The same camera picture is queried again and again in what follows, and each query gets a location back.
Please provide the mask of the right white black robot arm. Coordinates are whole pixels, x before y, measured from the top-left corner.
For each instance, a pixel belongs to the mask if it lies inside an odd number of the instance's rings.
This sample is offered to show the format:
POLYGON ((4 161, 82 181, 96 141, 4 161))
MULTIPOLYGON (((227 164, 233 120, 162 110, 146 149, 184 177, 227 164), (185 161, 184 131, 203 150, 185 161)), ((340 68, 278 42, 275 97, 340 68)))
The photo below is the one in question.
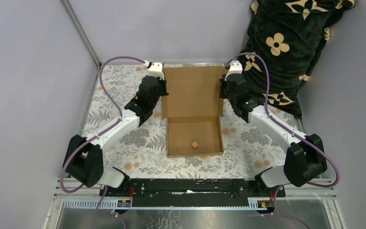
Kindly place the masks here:
POLYGON ((219 96, 229 101, 239 118, 263 130, 285 152, 283 165, 255 176, 256 194, 265 197, 273 187, 284 184, 301 187, 327 171, 322 139, 297 131, 270 113, 263 102, 250 96, 242 74, 224 74, 220 78, 219 96))

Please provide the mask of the brown cardboard box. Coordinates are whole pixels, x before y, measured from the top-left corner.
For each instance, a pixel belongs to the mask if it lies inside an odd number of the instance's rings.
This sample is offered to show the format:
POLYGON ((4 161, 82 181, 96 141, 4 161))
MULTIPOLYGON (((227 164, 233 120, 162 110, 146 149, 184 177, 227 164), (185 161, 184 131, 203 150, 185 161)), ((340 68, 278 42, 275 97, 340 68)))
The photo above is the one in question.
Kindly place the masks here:
POLYGON ((224 153, 219 97, 222 66, 167 67, 168 96, 162 97, 166 119, 167 157, 219 156, 224 153), (191 143, 199 146, 193 149, 191 143))

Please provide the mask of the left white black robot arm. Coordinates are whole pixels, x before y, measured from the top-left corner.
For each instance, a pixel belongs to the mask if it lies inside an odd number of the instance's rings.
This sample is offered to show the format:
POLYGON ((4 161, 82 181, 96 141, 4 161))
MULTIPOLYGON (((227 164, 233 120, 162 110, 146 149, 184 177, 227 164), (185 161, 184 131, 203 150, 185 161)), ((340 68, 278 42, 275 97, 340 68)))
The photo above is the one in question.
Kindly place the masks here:
POLYGON ((117 196, 128 192, 126 174, 106 166, 103 155, 118 140, 140 127, 152 116, 160 97, 168 95, 166 84, 166 79, 161 76, 143 77, 137 95, 128 102, 121 117, 116 118, 114 123, 108 123, 95 134, 85 137, 74 135, 70 139, 60 177, 61 188, 64 191, 69 192, 63 184, 64 175, 69 174, 82 186, 110 186, 117 196))

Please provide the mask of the small brown cardboard scrap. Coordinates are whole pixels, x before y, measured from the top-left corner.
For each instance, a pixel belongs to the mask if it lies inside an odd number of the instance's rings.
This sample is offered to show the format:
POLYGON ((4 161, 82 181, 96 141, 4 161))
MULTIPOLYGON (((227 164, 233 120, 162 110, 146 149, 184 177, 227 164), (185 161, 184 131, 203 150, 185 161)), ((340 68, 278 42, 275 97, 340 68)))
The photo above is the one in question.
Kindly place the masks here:
POLYGON ((199 144, 196 141, 193 141, 191 143, 191 146, 193 147, 193 149, 196 149, 199 146, 199 144))

